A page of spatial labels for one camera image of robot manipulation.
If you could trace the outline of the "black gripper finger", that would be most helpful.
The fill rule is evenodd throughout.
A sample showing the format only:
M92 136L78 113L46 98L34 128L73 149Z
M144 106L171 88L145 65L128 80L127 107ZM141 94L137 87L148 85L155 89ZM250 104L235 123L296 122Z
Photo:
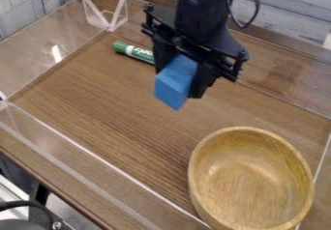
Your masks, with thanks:
M152 53L153 53L153 63L155 71L160 72L166 67L166 63L176 54L172 41L163 38L160 35L155 34L152 37Z
M196 65L196 72L190 86L188 98L199 99L206 91L206 88L212 85L218 77L214 66L206 62Z

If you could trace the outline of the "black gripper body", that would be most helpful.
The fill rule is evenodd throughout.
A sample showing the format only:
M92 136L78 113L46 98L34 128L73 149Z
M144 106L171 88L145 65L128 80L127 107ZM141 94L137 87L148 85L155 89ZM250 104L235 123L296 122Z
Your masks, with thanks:
M145 20L141 33L151 38L155 34L172 41L176 53L196 63L206 62L216 70L218 77L235 82L242 64L249 60L249 53L231 37L227 26L222 24L212 36L198 42L188 38L174 26L174 9L147 3L143 6Z

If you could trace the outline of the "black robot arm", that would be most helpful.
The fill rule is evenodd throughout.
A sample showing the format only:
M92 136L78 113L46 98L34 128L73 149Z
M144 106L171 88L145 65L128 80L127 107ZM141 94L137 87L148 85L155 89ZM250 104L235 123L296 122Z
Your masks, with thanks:
M141 32L151 38L155 72L163 72L174 57L192 60L196 71L187 97L198 99L216 78L234 82L249 59L245 47L231 37L233 0L176 0L172 9L148 3Z

